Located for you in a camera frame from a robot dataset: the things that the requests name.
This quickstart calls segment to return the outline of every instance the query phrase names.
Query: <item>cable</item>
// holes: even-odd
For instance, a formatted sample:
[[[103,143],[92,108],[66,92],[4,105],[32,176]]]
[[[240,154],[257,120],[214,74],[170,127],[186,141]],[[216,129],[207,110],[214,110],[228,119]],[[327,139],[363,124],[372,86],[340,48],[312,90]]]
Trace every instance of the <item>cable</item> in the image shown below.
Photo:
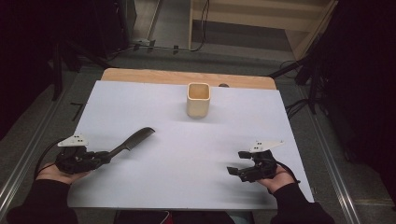
[[[138,47],[138,48],[142,48],[142,49],[169,49],[169,50],[191,51],[191,52],[200,50],[206,42],[206,24],[207,24],[207,15],[209,14],[209,6],[210,6],[210,2],[209,2],[209,0],[206,0],[205,6],[202,10],[202,15],[201,15],[202,40],[201,40],[201,45],[198,48],[196,48],[196,49],[174,49],[174,48],[167,48],[167,47],[142,46],[142,45],[136,44],[136,45],[132,45],[128,49],[134,49],[135,47]]]
[[[291,175],[291,177],[293,177],[296,183],[299,184],[301,182],[300,180],[297,179],[297,177],[294,175],[294,172],[289,168],[289,166],[283,164],[280,161],[277,161],[276,164],[280,165],[283,169],[285,169]]]
[[[288,119],[291,119],[295,114],[297,114],[304,106],[308,105],[309,100],[303,99],[295,102],[292,105],[285,106]]]
[[[283,63],[279,66],[279,70],[282,69],[282,66],[283,66],[283,64],[285,64],[285,63],[297,63],[297,61],[294,61],[294,60],[285,61],[285,62],[283,62]],[[286,76],[286,73],[283,74],[283,76],[284,76],[284,77],[287,77],[287,78],[294,78],[294,77],[288,77],[288,76]]]
[[[198,51],[202,48],[204,43],[206,42],[206,23],[207,23],[207,15],[209,14],[209,5],[210,2],[209,0],[206,1],[204,9],[202,10],[202,15],[201,15],[201,31],[202,31],[202,40],[201,40],[201,45],[197,49],[192,49],[191,51]]]
[[[49,165],[49,166],[46,166],[46,167],[44,167],[44,168],[38,170],[39,167],[40,167],[41,162],[43,161],[43,159],[44,159],[44,157],[47,155],[47,153],[48,153],[56,144],[62,142],[64,139],[65,139],[65,138],[61,138],[61,139],[56,140],[55,142],[51,143],[51,144],[44,150],[44,152],[41,154],[40,158],[38,159],[37,164],[35,165],[35,172],[34,172],[34,175],[33,175],[33,178],[34,178],[34,179],[37,178],[38,174],[39,174],[42,170],[44,170],[45,168],[48,168],[48,167],[51,166],[51,165]]]
[[[126,51],[128,49],[123,49],[123,50],[114,52],[114,56],[112,56],[110,59],[105,60],[105,62],[109,63],[109,62],[113,61],[114,59],[116,59],[119,56],[120,53],[122,53],[122,52],[124,52],[124,51]],[[86,59],[86,57],[80,57],[79,59],[80,60],[82,59],[82,61],[84,62],[84,65],[93,64],[93,62],[91,62],[91,61],[89,61],[89,62],[85,61],[84,59]]]

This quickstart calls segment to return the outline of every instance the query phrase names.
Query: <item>wooden board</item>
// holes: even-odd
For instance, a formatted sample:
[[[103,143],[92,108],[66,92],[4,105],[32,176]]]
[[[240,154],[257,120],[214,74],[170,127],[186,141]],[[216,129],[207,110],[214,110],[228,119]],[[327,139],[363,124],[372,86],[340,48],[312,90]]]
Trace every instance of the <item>wooden board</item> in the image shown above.
[[[218,86],[219,84],[225,83],[230,87],[235,88],[276,90],[275,82],[270,77],[172,72],[148,69],[109,68],[103,73],[102,80],[180,85],[187,85],[190,82],[204,82],[210,86]]]

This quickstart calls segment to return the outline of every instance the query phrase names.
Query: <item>hand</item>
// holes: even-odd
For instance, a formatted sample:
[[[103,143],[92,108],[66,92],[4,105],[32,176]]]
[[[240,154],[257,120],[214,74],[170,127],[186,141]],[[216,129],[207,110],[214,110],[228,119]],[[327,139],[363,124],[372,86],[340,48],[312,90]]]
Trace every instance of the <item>hand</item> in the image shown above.
[[[42,170],[36,180],[38,179],[51,179],[51,180],[56,180],[63,182],[65,184],[71,185],[73,184],[76,180],[88,175],[90,172],[85,172],[85,173],[79,173],[79,174],[74,174],[74,175],[69,175],[66,174],[58,169],[58,167],[53,164],[53,163],[47,163],[44,165],[44,167],[48,166],[44,170]]]
[[[294,183],[293,177],[281,166],[276,168],[276,176],[272,179],[260,179],[258,183],[267,187],[272,193],[285,185]]]

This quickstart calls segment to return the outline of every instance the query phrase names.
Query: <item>white sheet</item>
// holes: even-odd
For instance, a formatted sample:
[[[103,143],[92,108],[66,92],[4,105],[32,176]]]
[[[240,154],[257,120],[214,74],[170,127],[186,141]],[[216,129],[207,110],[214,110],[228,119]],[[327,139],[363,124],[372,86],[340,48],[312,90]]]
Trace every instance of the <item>white sheet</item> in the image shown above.
[[[219,87],[211,92],[208,115],[191,119],[186,114],[187,86],[97,81],[76,129],[90,142],[89,151],[109,151],[143,127],[156,133],[75,183],[69,205],[276,209],[267,189],[227,172],[227,166],[254,164],[239,159],[238,151],[248,151],[257,140],[285,142],[272,149],[274,157],[293,170],[313,202],[279,92]]]

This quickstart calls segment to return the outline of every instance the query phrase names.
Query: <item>sleeve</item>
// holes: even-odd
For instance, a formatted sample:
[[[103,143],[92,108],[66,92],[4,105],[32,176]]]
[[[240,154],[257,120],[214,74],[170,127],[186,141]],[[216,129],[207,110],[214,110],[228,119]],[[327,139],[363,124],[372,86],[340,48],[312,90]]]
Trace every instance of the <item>sleeve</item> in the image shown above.
[[[333,218],[327,214],[319,203],[306,200],[298,184],[288,184],[276,192],[277,215],[271,224],[333,224]]]
[[[55,180],[36,180],[24,203],[7,213],[9,224],[78,224],[75,211],[67,205],[70,186]]]

